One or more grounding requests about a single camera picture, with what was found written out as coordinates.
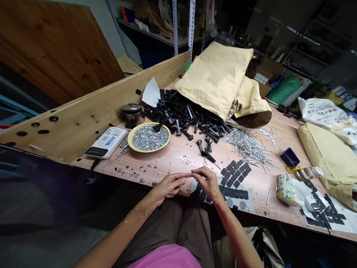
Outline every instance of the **small glass jar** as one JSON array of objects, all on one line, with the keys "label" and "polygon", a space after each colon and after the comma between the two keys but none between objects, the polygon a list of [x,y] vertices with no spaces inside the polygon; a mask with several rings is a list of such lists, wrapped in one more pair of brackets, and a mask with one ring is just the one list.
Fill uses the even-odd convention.
[{"label": "small glass jar", "polygon": [[315,179],[323,175],[324,172],[319,167],[305,167],[295,170],[295,176],[299,181]]}]

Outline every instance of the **shelf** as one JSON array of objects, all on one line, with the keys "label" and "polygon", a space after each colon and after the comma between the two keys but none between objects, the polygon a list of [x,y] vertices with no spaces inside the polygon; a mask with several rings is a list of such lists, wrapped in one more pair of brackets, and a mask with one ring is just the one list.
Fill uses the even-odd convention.
[{"label": "shelf", "polygon": [[336,32],[334,29],[332,29],[330,26],[326,25],[325,23],[323,23],[323,22],[321,22],[321,21],[319,21],[319,20],[317,20],[317,19],[314,19],[314,22],[317,22],[317,23],[320,24],[321,26],[327,28],[330,32],[334,33],[335,35],[337,35],[337,36],[339,36],[339,37],[345,39],[347,42],[349,42],[349,43],[352,44],[352,40],[351,40],[351,39],[347,38],[346,36],[344,36],[344,35],[342,35],[342,34],[340,34],[340,33],[338,33],[338,32]]},{"label": "shelf", "polygon": [[295,48],[294,50],[298,51],[299,53],[303,54],[304,56],[307,56],[308,58],[310,58],[310,59],[312,59],[312,60],[314,60],[314,61],[316,61],[316,62],[318,62],[318,63],[320,63],[322,65],[330,66],[330,64],[327,64],[327,63],[315,58],[314,56],[311,56],[311,55],[309,55],[309,54],[307,54],[307,53],[305,53],[305,52],[303,52],[303,51],[301,51],[301,50],[299,50],[297,48]]},{"label": "shelf", "polygon": [[305,35],[308,36],[308,37],[311,38],[311,39],[314,39],[315,41],[320,42],[321,44],[326,45],[327,47],[330,47],[330,48],[332,48],[332,49],[334,49],[334,50],[336,50],[336,51],[338,51],[338,52],[340,52],[340,53],[343,53],[343,50],[341,50],[340,48],[337,48],[337,47],[335,47],[334,45],[331,45],[331,44],[328,43],[327,41],[325,41],[325,40],[323,40],[323,39],[321,39],[321,38],[319,38],[319,37],[317,37],[317,36],[314,36],[313,34],[311,34],[311,33],[309,33],[309,32],[307,32]]},{"label": "shelf", "polygon": [[[162,34],[155,34],[155,33],[152,33],[152,32],[147,32],[145,30],[141,30],[138,25],[126,22],[125,20],[120,19],[118,17],[116,18],[116,20],[117,20],[117,22],[119,24],[122,24],[122,25],[127,26],[127,27],[129,27],[131,29],[134,29],[134,30],[136,30],[136,31],[138,31],[140,33],[143,33],[143,34],[145,34],[147,36],[150,36],[150,37],[152,37],[152,38],[154,38],[156,40],[159,40],[160,42],[162,42],[164,44],[167,44],[167,45],[169,45],[171,47],[174,46],[174,36],[173,35],[168,35],[168,36],[165,35],[164,36]],[[177,39],[178,39],[178,48],[184,47],[184,46],[189,44],[189,39],[187,37],[178,36]],[[193,42],[197,42],[197,41],[200,41],[200,40],[201,40],[201,38],[194,38]]]},{"label": "shelf", "polygon": [[314,77],[312,77],[312,76],[310,76],[310,75],[308,75],[308,74],[306,74],[306,73],[304,73],[302,71],[299,71],[298,69],[296,69],[296,68],[294,68],[292,66],[288,66],[288,65],[286,65],[284,63],[283,63],[283,66],[286,67],[287,69],[290,69],[290,70],[292,70],[292,71],[294,71],[296,73],[301,74],[302,76],[306,76],[306,78],[308,78],[310,80],[313,80],[313,81],[317,80],[316,78],[314,78]]}]

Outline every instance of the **workbench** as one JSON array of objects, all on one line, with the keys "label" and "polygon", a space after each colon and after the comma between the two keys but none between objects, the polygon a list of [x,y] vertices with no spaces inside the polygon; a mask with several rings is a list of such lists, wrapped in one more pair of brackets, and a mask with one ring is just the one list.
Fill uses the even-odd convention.
[{"label": "workbench", "polygon": [[[7,129],[0,136],[0,143],[67,165],[90,169],[94,159],[87,156],[79,157],[79,155],[107,130],[109,124],[119,125],[124,119],[120,113],[121,105],[129,102],[140,102],[142,93],[138,95],[137,89],[142,91],[152,77],[155,77],[160,88],[171,89],[178,80],[178,76],[184,73],[184,68],[189,60],[189,52],[182,53],[138,74],[62,105],[55,110],[31,118]],[[272,118],[267,127],[274,131],[275,137],[278,137],[276,131],[282,137],[276,143],[282,150],[291,147],[300,159],[301,167],[311,166],[298,138],[299,123],[293,118],[285,117],[274,107],[271,107],[271,109]],[[48,130],[49,132],[39,134],[39,130]],[[196,140],[204,140],[205,136],[198,133],[193,134],[193,127],[190,127],[189,133],[194,135],[192,141],[189,141],[184,135],[172,135],[168,145],[156,152],[139,153],[129,149],[129,152],[123,155],[120,160],[116,160],[103,168],[121,150],[118,147],[112,156],[109,159],[102,160],[94,171],[149,186],[155,186],[167,174],[190,172],[191,169],[204,165]],[[256,140],[260,142],[260,138],[263,137],[258,135]],[[278,155],[281,154],[279,148],[276,150],[273,143],[262,142],[266,149]],[[234,153],[234,146],[231,144],[213,143],[212,149],[212,155],[221,168],[226,167],[232,160],[238,161],[240,159]],[[192,154],[192,163],[186,165],[180,162],[181,154]],[[328,233],[326,229],[308,225],[305,216],[300,214],[299,207],[288,207],[276,198],[276,176],[286,173],[285,163],[275,155],[269,156],[269,159],[278,168],[270,167],[270,171],[266,170],[265,174],[264,168],[250,165],[252,171],[242,183],[246,189],[253,189],[254,211],[250,213],[305,229]],[[221,176],[220,170],[209,160],[207,160],[207,166],[217,176]],[[322,195],[326,193],[319,179],[311,181]],[[191,183],[192,178],[189,178],[179,194],[188,196]],[[269,189],[270,197],[268,204],[266,204]],[[331,234],[357,241],[356,234],[333,230]]]}]

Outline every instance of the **wooden table top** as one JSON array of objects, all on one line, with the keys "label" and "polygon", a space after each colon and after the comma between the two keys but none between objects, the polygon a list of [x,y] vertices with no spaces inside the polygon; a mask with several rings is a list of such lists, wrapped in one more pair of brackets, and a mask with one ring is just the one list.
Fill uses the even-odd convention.
[{"label": "wooden table top", "polygon": [[[174,83],[175,81],[165,89],[172,88]],[[298,137],[298,121],[293,118],[287,118],[274,107],[271,107],[271,109],[273,114],[269,124],[267,124],[267,127],[272,128],[275,137],[279,137],[276,133],[276,131],[278,131],[283,138],[279,139],[276,144],[278,144],[283,150],[291,147],[300,159],[299,165],[301,167],[311,166],[311,163]],[[123,155],[120,158],[120,161],[116,160],[107,167],[103,168],[103,166],[112,161],[116,157],[115,155],[121,150],[121,148],[118,147],[112,156],[106,160],[102,160],[96,166],[94,171],[149,186],[155,186],[155,184],[159,183],[167,174],[190,172],[192,169],[202,167],[204,164],[204,160],[200,154],[196,140],[202,139],[203,144],[206,144],[204,141],[205,135],[199,135],[198,132],[194,134],[193,131],[194,127],[191,126],[188,131],[194,136],[194,139],[191,141],[189,141],[184,135],[172,135],[168,145],[159,151],[152,153],[139,153],[129,149],[129,152]],[[264,136],[258,135],[255,139],[261,142],[260,139],[263,138]],[[272,142],[262,142],[266,149],[276,153],[277,155],[282,153],[279,148],[278,150],[275,149]],[[232,160],[238,161],[240,159],[239,155],[234,153],[234,146],[232,144],[225,144],[224,142],[219,144],[212,143],[212,150],[212,156],[216,159],[216,163],[222,169],[230,164]],[[192,163],[186,165],[180,162],[180,155],[182,154],[192,154]],[[78,159],[76,159],[71,163],[71,165],[85,169],[91,168],[94,161],[93,158],[85,155],[79,158],[81,160],[78,161]],[[274,165],[279,168],[270,167],[270,171],[267,169],[267,173],[265,174],[264,168],[250,165],[252,171],[242,183],[245,188],[253,189],[254,212],[250,213],[317,232],[328,233],[326,229],[307,224],[305,216],[300,214],[300,207],[288,207],[276,198],[276,176],[278,174],[286,173],[286,164],[283,160],[280,161],[280,158],[275,155],[269,156],[269,159],[272,160]],[[222,176],[220,174],[221,171],[209,160],[207,160],[207,166],[216,172],[218,177]],[[313,179],[311,181],[322,195],[327,193],[319,179]],[[189,178],[186,184],[182,187],[180,194],[188,196],[191,183],[192,178]],[[268,205],[266,205],[269,189],[270,197]],[[331,234],[341,238],[357,241],[356,234],[333,230],[331,231]]]}]

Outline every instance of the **pile of metal pins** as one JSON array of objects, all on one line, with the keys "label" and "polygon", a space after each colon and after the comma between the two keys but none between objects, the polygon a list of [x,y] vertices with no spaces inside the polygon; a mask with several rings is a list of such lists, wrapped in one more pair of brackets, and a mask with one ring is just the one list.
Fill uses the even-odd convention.
[{"label": "pile of metal pins", "polygon": [[[257,130],[259,132],[255,131],[261,135],[268,136],[272,140],[276,139],[273,136],[273,131],[267,127],[260,127]],[[236,128],[231,133],[226,133],[219,143],[220,142],[233,144],[235,146],[235,154],[239,153],[241,156],[240,160],[254,166],[261,165],[264,168],[265,173],[267,173],[266,169],[270,171],[269,167],[278,168],[267,158],[267,155],[271,155],[271,151],[267,150],[264,145],[257,142],[250,133],[250,130]]]}]

